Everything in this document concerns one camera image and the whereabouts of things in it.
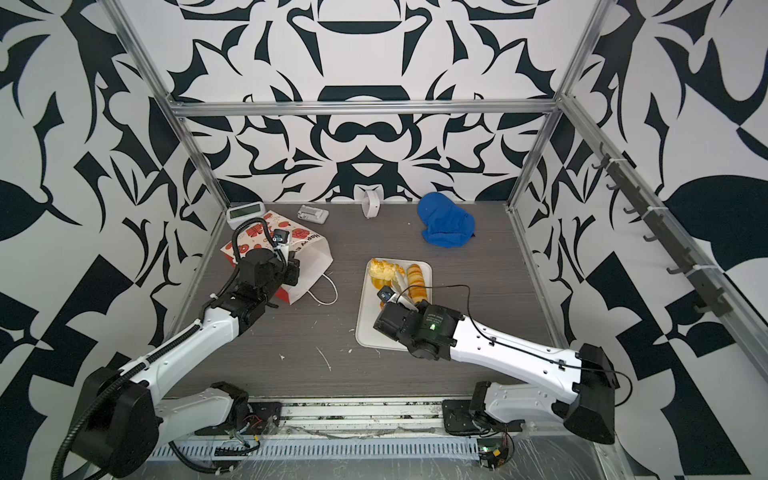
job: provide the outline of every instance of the gift bag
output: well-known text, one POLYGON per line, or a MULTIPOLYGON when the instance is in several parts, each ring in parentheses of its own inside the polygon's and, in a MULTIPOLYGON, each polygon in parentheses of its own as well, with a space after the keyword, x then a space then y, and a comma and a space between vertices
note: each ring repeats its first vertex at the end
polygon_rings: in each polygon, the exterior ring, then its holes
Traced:
MULTIPOLYGON (((315 284, 333 262, 328 240, 319 233, 271 210, 264 215, 264 220, 270 228, 270 233, 276 228, 280 228, 288 230, 292 234, 289 250, 296 252, 296 259, 301 262, 299 265, 299 282, 296 286, 283 285, 277 291, 276 297, 283 302, 293 303, 315 284)), ((256 223, 238 236, 237 246, 241 256, 254 248, 272 248, 264 236, 263 230, 261 223, 256 223)), ((229 242, 224 245, 221 251, 227 255, 227 259, 234 267, 232 243, 229 242)))

